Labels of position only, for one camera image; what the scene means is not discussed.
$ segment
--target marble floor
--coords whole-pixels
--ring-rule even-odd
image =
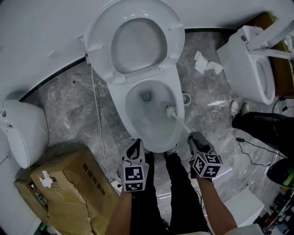
[[[233,129],[229,124],[230,101],[236,99],[241,105],[244,100],[233,94],[223,72],[216,75],[213,70],[210,70],[202,75],[193,68],[194,56],[198,50],[209,61],[219,62],[216,49],[224,45],[229,36],[221,32],[186,34],[184,50],[176,64],[182,91],[189,93],[192,98],[190,106],[185,107],[185,122],[192,131],[201,131],[221,155],[224,166],[220,173],[232,168],[231,175],[226,180],[215,183],[221,199],[227,201],[248,185],[249,190],[268,206],[279,191],[279,187],[266,177],[266,169],[263,166],[250,163],[248,156],[241,153],[235,139],[241,137],[253,144],[263,147],[265,145],[249,134]],[[107,167],[110,176],[115,178],[120,150],[131,138],[119,118],[106,83],[95,72],[93,73]],[[216,101],[225,102],[220,105],[209,105]],[[46,113],[49,147],[42,161],[86,145],[101,165],[106,167],[91,80],[91,67],[85,62],[46,83],[24,102],[38,105]],[[267,106],[250,101],[248,103],[252,111],[271,112],[272,109],[272,105]],[[293,101],[279,101],[275,112],[280,113],[286,104],[294,106]],[[284,114],[293,116],[294,109],[289,109]],[[182,164],[187,171],[190,171],[188,161],[191,155],[186,140],[187,135],[183,133],[178,143],[178,152]],[[253,162],[267,164],[272,160],[273,155],[263,149],[244,143],[242,147],[251,155]],[[170,196],[167,193],[170,192],[170,179],[161,154],[155,155],[154,184],[161,215],[169,222],[171,210]],[[197,188],[195,179],[192,179],[192,184]]]

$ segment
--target black pants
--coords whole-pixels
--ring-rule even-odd
[[[188,173],[180,157],[173,153],[165,156],[166,168],[171,180],[171,221],[167,231],[157,207],[154,178],[154,156],[146,154],[149,164],[144,191],[133,193],[131,235],[175,235],[193,232],[208,232],[206,219],[199,203],[197,192],[191,185]]]
[[[294,153],[294,117],[276,113],[248,112],[237,116],[233,128],[247,132],[288,158]]]

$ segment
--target person's left arm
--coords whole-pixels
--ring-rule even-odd
[[[129,235],[132,210],[132,193],[122,192],[109,221],[105,235]]]

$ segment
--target toilet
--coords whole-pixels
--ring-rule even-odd
[[[32,166],[48,146],[48,128],[43,109],[17,100],[0,103],[0,129],[22,168]]]
[[[182,132],[164,108],[174,105],[184,120],[175,66],[184,41],[181,19],[160,0],[112,1],[84,33],[91,65],[107,82],[125,128],[152,152],[173,148]]]
[[[246,47],[262,32],[259,27],[243,26],[217,50],[217,55],[234,93],[270,105],[275,98],[275,83],[269,58],[253,55]]]

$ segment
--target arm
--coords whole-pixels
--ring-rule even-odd
[[[202,193],[208,220],[215,235],[224,235],[230,230],[237,228],[232,214],[222,203],[213,184],[199,176],[197,176],[197,181]]]
[[[105,235],[129,235],[132,209],[132,194],[122,192],[112,214]]]

